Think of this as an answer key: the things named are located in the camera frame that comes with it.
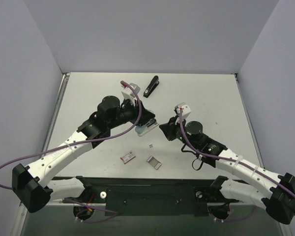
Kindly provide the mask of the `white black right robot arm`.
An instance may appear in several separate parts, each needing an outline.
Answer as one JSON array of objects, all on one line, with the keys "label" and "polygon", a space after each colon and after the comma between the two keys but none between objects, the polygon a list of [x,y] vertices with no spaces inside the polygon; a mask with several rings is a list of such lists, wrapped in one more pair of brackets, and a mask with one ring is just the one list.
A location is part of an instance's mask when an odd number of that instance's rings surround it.
[{"label": "white black right robot arm", "polygon": [[295,217],[295,176],[271,172],[235,154],[225,145],[203,133],[198,121],[186,122],[179,116],[160,125],[169,141],[180,140],[191,148],[201,161],[239,178],[236,182],[218,177],[217,185],[210,188],[215,201],[234,199],[263,208],[279,223],[288,225]]}]

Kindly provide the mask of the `light blue white stapler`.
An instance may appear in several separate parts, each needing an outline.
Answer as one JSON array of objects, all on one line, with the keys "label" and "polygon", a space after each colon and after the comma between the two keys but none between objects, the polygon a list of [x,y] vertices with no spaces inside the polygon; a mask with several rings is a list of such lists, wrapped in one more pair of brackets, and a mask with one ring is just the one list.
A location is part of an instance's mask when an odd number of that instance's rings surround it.
[{"label": "light blue white stapler", "polygon": [[136,119],[134,120],[135,123],[135,132],[139,137],[144,136],[154,128],[156,128],[159,123],[156,120],[156,115],[153,111],[142,109],[141,116],[138,122]]}]

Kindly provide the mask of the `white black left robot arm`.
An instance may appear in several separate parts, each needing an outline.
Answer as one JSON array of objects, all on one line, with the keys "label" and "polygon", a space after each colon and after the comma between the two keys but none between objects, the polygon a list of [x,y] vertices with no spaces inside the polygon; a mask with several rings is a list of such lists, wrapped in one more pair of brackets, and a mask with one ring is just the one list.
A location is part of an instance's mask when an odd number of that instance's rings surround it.
[{"label": "white black left robot arm", "polygon": [[12,191],[30,213],[41,210],[50,200],[73,197],[87,202],[91,189],[76,178],[54,181],[53,178],[82,154],[96,148],[110,137],[111,130],[128,122],[140,128],[150,128],[155,114],[142,102],[130,98],[122,102],[115,96],[106,96],[97,111],[52,153],[12,170]]}]

